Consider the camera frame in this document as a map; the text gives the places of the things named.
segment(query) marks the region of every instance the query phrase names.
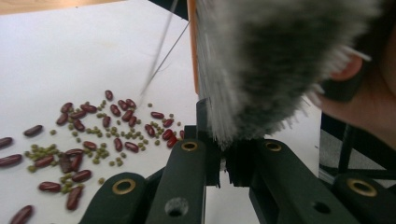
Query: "bean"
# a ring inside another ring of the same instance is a hole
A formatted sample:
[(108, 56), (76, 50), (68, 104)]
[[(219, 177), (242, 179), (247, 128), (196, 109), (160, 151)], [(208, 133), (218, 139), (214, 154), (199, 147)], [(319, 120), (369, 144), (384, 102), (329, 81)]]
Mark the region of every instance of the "bean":
[(24, 206), (15, 216), (11, 219), (9, 224), (24, 224), (29, 221), (29, 218), (32, 216), (34, 212), (34, 208), (32, 205)]
[(57, 193), (61, 191), (61, 185), (54, 182), (45, 181), (38, 185), (38, 189), (42, 191), (54, 192)]
[(102, 119), (103, 127), (104, 127), (104, 128), (108, 128), (108, 127), (110, 126), (110, 121), (111, 121), (111, 117), (105, 116), (105, 117)]
[(115, 148), (118, 152), (122, 151), (122, 142), (121, 142), (121, 140), (120, 140), (119, 138), (115, 138), (115, 139), (114, 139), (114, 148)]
[(81, 165), (81, 162), (82, 162), (82, 154), (79, 154), (72, 160), (70, 164), (71, 169), (74, 172), (77, 172), (79, 170), (79, 166)]
[(48, 155), (44, 158), (35, 162), (35, 167), (46, 167), (49, 166), (50, 163), (53, 161), (53, 155)]
[(69, 157), (66, 156), (64, 153), (59, 155), (59, 164), (61, 170), (64, 174), (72, 172), (72, 162), (70, 161)]
[(11, 137), (5, 137), (5, 138), (0, 139), (0, 148), (7, 147), (7, 146), (11, 145), (12, 140), (13, 139)]
[(172, 148), (172, 147), (175, 145), (176, 142), (177, 142), (177, 138), (173, 135), (173, 136), (168, 140), (168, 142), (166, 143), (166, 145), (167, 145), (169, 148)]
[(77, 209), (81, 194), (82, 194), (82, 187), (75, 187), (70, 191), (66, 203), (66, 208), (68, 210), (74, 211)]
[(172, 136), (173, 136), (173, 131), (171, 129), (167, 129), (163, 133), (163, 140), (169, 140), (169, 138), (171, 138)]
[(108, 101), (113, 100), (113, 92), (112, 91), (105, 91), (105, 97)]
[(155, 119), (163, 119), (164, 118), (163, 113), (160, 113), (160, 112), (151, 112), (151, 116)]
[(180, 137), (181, 137), (181, 139), (184, 139), (184, 131), (183, 130), (180, 130)]
[(137, 153), (139, 151), (139, 147), (135, 143), (132, 143), (132, 142), (126, 142), (125, 147), (126, 147), (126, 149), (128, 149), (134, 153)]
[(136, 104), (131, 99), (126, 99), (125, 103), (130, 106), (131, 108), (136, 108)]
[(98, 108), (96, 108), (96, 106), (94, 105), (81, 105), (80, 108), (87, 112), (87, 113), (96, 113), (96, 111), (98, 110)]
[(70, 114), (70, 118), (72, 119), (82, 119), (87, 115), (87, 112), (85, 110), (80, 110), (78, 112), (74, 112)]
[(42, 130), (43, 130), (42, 125), (36, 125), (35, 127), (24, 131), (23, 134), (28, 137), (33, 137), (33, 136), (36, 136), (37, 134), (41, 133)]
[(83, 145), (84, 147), (86, 147), (86, 148), (92, 150), (92, 151), (95, 151), (95, 150), (97, 149), (97, 145), (96, 145), (95, 143), (93, 143), (93, 142), (90, 142), (90, 141), (84, 141), (84, 142), (82, 143), (82, 145)]
[(15, 165), (17, 163), (20, 163), (22, 160), (22, 155), (21, 154), (15, 154), (11, 156), (7, 156), (4, 158), (0, 159), (0, 167), (5, 167), (9, 165)]
[(69, 109), (73, 106), (73, 103), (66, 103), (61, 107), (61, 112), (62, 113), (67, 113), (69, 112)]
[(127, 110), (126, 112), (125, 112), (125, 114), (122, 116), (122, 120), (123, 121), (129, 121), (130, 119), (131, 119), (131, 117), (132, 117), (132, 115), (134, 114), (134, 111), (132, 111), (132, 110)]
[(154, 136), (155, 136), (155, 131), (154, 131), (154, 129), (152, 128), (151, 125), (146, 124), (146, 125), (145, 125), (145, 129), (146, 129), (146, 131), (148, 132), (148, 135), (149, 135), (149, 136), (151, 136), (151, 137), (154, 137)]
[(173, 124), (173, 120), (172, 119), (167, 119), (164, 123), (163, 123), (163, 127), (168, 128), (170, 126), (172, 126)]
[(136, 125), (136, 116), (131, 116), (131, 118), (128, 121), (129, 127), (134, 127)]
[(73, 126), (80, 132), (84, 132), (85, 126), (81, 123), (81, 120), (75, 119), (73, 121)]
[(90, 170), (82, 170), (80, 172), (75, 173), (72, 176), (72, 180), (74, 182), (83, 182), (83, 181), (86, 181), (89, 178), (91, 178), (91, 176), (92, 176), (92, 173)]
[(73, 148), (73, 149), (69, 149), (67, 150), (64, 154), (66, 154), (66, 156), (77, 156), (80, 155), (84, 152), (84, 150), (79, 149), (79, 148)]
[(111, 111), (111, 113), (113, 113), (113, 115), (115, 115), (115, 116), (117, 116), (117, 117), (119, 117), (119, 116), (121, 115), (121, 112), (120, 112), (120, 110), (119, 110), (119, 107), (116, 106), (116, 105), (111, 105), (111, 106), (110, 106), (110, 111)]
[(129, 107), (123, 100), (119, 100), (118, 103), (122, 110), (127, 110)]

